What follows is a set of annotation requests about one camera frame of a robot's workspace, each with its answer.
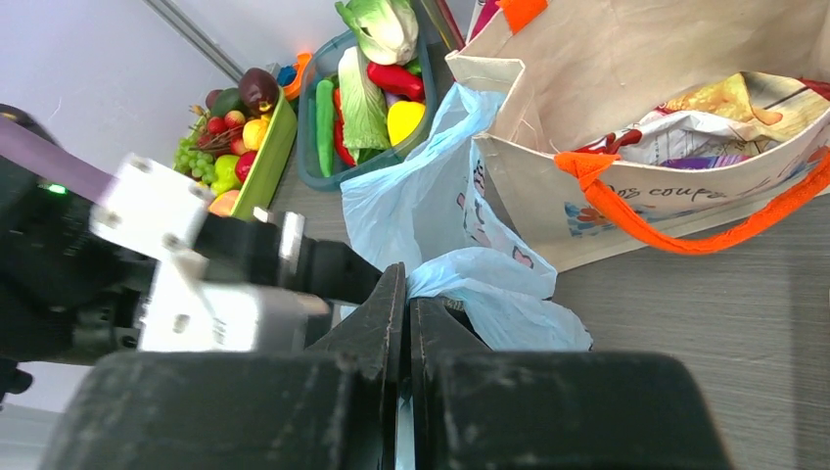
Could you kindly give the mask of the yellow bell pepper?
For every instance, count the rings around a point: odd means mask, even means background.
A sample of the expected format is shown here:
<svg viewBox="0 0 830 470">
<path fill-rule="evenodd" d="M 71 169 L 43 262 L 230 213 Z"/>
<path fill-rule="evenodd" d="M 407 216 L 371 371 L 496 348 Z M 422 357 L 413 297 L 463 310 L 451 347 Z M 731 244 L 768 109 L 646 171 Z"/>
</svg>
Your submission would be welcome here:
<svg viewBox="0 0 830 470">
<path fill-rule="evenodd" d="M 388 110 L 387 129 L 393 146 L 401 144 L 420 125 L 426 106 L 418 102 L 397 101 Z"/>
</svg>

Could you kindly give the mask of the avocado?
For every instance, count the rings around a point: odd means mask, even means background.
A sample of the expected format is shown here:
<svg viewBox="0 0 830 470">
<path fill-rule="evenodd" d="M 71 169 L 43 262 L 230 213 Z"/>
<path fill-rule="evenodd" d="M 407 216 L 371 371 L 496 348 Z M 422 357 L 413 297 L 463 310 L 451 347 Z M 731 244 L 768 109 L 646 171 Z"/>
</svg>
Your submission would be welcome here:
<svg viewBox="0 0 830 470">
<path fill-rule="evenodd" d="M 220 91 L 209 106 L 209 111 L 214 117 L 224 117 L 231 111 L 240 111 L 244 114 L 246 110 L 247 107 L 236 87 Z"/>
</svg>

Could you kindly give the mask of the red chili pepper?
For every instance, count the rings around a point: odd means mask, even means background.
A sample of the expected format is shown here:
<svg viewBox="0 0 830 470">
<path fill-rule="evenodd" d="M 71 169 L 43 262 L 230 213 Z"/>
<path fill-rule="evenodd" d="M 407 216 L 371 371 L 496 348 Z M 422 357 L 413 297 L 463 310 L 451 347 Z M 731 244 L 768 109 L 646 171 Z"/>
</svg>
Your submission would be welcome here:
<svg viewBox="0 0 830 470">
<path fill-rule="evenodd" d="M 344 127 L 345 127 L 345 120 L 342 113 L 342 100 L 341 100 L 341 89 L 336 88 L 333 94 L 334 105 L 336 110 L 336 117 L 335 117 L 335 127 L 334 127 L 334 143 L 337 155 L 339 156 L 340 160 L 347 166 L 347 167 L 355 167 L 356 161 L 354 157 L 351 155 L 349 149 L 345 146 L 344 143 Z"/>
</svg>

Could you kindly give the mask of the light blue plastic bag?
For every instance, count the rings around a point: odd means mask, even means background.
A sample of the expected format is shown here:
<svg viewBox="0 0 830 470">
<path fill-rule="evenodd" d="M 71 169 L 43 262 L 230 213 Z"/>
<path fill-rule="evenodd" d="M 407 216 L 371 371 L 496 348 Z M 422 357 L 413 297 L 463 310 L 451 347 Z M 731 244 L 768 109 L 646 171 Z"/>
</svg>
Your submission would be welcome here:
<svg viewBox="0 0 830 470">
<path fill-rule="evenodd" d="M 403 263 L 410 297 L 460 303 L 493 349 L 586 352 L 586 327 L 552 299 L 556 269 L 484 197 L 474 137 L 503 101 L 499 92 L 452 86 L 429 138 L 403 163 L 342 185 L 348 239 L 379 268 Z"/>
</svg>

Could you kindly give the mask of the green cucumber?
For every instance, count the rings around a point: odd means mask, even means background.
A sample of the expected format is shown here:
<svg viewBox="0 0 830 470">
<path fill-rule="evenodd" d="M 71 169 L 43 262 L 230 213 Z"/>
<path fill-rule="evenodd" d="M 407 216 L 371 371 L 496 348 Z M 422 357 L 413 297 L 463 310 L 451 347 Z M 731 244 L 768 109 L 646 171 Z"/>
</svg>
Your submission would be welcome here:
<svg viewBox="0 0 830 470">
<path fill-rule="evenodd" d="M 323 177 L 331 177 L 333 175 L 336 113 L 334 91 L 335 85 L 328 78 L 320 80 L 315 90 L 316 148 L 318 163 Z"/>
</svg>

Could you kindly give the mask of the napa cabbage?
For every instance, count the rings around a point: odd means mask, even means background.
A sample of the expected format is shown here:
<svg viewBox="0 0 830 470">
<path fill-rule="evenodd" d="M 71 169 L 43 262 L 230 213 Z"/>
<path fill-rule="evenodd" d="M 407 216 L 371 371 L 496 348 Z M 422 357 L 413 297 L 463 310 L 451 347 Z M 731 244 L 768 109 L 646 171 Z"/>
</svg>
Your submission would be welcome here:
<svg viewBox="0 0 830 470">
<path fill-rule="evenodd" d="M 385 97 L 369 79 L 368 64 L 360 49 L 352 46 L 344 50 L 338 65 L 344 143 L 359 165 L 392 146 Z"/>
</svg>

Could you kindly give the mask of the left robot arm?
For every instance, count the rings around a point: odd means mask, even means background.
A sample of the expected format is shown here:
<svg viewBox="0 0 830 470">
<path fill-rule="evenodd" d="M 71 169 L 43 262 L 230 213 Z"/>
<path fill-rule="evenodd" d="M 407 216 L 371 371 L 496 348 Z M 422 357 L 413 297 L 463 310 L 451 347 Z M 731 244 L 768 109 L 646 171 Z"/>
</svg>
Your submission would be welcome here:
<svg viewBox="0 0 830 470">
<path fill-rule="evenodd" d="M 110 176 L 66 153 L 26 112 L 1 104 L 7 118 L 36 137 L 1 132 L 1 407 L 8 394 L 31 386 L 33 376 L 19 369 L 31 361 L 96 360 L 122 344 L 116 328 L 134 319 L 138 293 L 150 289 L 156 261 L 93 235 L 89 216 L 93 204 L 83 195 L 46 189 L 48 181 L 26 165 L 3 155 L 3 149 L 53 158 L 75 168 L 86 189 L 96 191 Z M 196 239 L 196 252 L 210 259 L 212 278 L 225 266 L 226 282 L 290 287 L 322 299 L 364 303 L 381 271 L 343 242 L 313 240 L 303 235 L 298 267 L 288 284 L 278 284 L 287 268 L 271 242 L 287 237 L 265 222 L 208 215 Z M 82 346 L 82 329 L 102 333 L 103 340 Z"/>
</svg>

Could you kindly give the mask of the teal vegetable tray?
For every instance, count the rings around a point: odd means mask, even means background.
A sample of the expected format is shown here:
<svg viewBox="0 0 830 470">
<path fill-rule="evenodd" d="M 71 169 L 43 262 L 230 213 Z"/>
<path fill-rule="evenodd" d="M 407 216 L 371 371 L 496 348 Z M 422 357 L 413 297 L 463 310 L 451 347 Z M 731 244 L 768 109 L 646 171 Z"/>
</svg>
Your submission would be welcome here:
<svg viewBox="0 0 830 470">
<path fill-rule="evenodd" d="M 302 79 L 298 172 L 317 191 L 402 163 L 426 139 L 438 108 L 422 38 L 409 62 L 383 66 L 347 31 L 312 55 Z"/>
</svg>

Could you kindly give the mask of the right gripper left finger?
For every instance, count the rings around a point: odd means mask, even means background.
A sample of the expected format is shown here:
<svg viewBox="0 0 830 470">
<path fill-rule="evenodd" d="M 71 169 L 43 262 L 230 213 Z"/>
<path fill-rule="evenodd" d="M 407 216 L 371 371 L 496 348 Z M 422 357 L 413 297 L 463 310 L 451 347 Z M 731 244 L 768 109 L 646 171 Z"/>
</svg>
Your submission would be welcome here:
<svg viewBox="0 0 830 470">
<path fill-rule="evenodd" d="M 392 469 L 402 264 L 309 349 L 128 352 L 84 379 L 44 469 Z"/>
</svg>

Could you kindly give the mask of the beige canvas tote bag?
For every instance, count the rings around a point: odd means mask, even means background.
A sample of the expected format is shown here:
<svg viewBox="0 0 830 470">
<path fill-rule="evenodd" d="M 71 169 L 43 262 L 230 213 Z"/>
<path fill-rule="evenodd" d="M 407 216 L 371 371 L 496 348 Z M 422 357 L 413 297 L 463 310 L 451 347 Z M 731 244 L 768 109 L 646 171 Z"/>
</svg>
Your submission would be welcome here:
<svg viewBox="0 0 830 470">
<path fill-rule="evenodd" d="M 475 142 L 521 238 L 561 271 L 647 246 L 717 253 L 829 189 L 829 109 L 728 167 L 577 151 L 737 72 L 829 84 L 825 1 L 505 1 L 446 61 L 504 95 Z"/>
</svg>

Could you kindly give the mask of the green fruit tray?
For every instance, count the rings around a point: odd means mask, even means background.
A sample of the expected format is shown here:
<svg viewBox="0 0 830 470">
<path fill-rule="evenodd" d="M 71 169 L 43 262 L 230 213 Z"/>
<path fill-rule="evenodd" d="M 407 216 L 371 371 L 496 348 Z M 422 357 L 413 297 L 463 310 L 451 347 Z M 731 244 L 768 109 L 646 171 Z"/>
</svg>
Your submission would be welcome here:
<svg viewBox="0 0 830 470">
<path fill-rule="evenodd" d="M 240 191 L 231 216 L 250 219 L 254 210 L 267 209 L 286 168 L 297 136 L 298 119 L 283 88 L 277 104 L 267 114 L 250 117 L 248 111 L 231 111 L 214 117 L 209 109 L 195 105 L 191 112 L 198 120 L 190 126 L 196 146 L 216 159 L 223 155 L 242 156 L 257 151 L 251 172 Z"/>
</svg>

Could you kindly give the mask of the pink Real snack bag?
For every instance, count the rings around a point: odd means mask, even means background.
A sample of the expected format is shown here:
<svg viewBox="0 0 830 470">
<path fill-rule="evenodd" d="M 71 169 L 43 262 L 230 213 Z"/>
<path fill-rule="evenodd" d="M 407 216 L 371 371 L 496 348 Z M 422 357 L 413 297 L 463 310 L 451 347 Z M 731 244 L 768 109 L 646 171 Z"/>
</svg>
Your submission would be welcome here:
<svg viewBox="0 0 830 470">
<path fill-rule="evenodd" d="M 467 31 L 466 40 L 472 40 L 499 10 L 497 0 L 477 0 Z"/>
</svg>

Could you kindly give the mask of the red white chips bag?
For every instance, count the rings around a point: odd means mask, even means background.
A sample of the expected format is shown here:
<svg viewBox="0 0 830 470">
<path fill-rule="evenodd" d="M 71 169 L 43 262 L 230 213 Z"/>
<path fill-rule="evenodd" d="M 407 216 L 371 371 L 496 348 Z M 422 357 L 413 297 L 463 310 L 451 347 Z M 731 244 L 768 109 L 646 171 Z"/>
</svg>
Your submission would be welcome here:
<svg viewBox="0 0 830 470">
<path fill-rule="evenodd" d="M 656 166 L 685 157 L 754 158 L 796 137 L 828 109 L 827 82 L 737 72 L 668 100 L 577 151 Z"/>
</svg>

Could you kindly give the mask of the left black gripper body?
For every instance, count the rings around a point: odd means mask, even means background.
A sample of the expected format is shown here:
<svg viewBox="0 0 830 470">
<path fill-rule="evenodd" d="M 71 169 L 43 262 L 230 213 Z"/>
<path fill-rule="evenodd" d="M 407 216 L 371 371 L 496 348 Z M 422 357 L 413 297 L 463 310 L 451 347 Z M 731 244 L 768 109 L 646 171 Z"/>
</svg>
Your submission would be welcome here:
<svg viewBox="0 0 830 470">
<path fill-rule="evenodd" d="M 210 214 L 194 243 L 207 259 L 206 280 L 279 287 L 360 305 L 382 272 L 340 241 L 304 235 L 299 214 L 277 223 Z"/>
</svg>

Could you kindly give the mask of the purple snack bag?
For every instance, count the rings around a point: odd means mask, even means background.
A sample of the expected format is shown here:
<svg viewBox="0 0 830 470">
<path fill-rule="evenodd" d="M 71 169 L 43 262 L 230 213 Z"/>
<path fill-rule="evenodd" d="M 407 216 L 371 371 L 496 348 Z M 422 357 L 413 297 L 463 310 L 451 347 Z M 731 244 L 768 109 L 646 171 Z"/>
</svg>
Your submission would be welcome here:
<svg viewBox="0 0 830 470">
<path fill-rule="evenodd" d="M 749 155 L 721 155 L 721 156 L 698 156 L 685 157 L 676 160 L 669 160 L 662 164 L 663 167 L 683 170 L 703 170 L 728 167 L 751 160 Z"/>
</svg>

